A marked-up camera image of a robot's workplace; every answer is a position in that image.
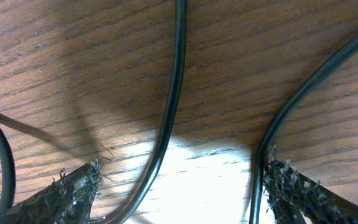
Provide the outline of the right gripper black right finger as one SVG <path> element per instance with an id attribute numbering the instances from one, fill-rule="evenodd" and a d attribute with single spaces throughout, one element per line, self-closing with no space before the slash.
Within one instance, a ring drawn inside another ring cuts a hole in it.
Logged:
<path id="1" fill-rule="evenodd" d="M 358 205 L 338 196 L 290 166 L 267 149 L 264 186 L 276 223 L 358 224 Z"/>

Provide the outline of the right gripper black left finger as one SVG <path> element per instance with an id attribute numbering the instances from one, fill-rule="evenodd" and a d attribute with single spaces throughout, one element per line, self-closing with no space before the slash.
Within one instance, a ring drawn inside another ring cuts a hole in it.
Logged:
<path id="1" fill-rule="evenodd" d="M 25 201 L 0 213 L 0 224 L 92 223 L 91 207 L 99 192 L 101 161 L 95 159 Z"/>

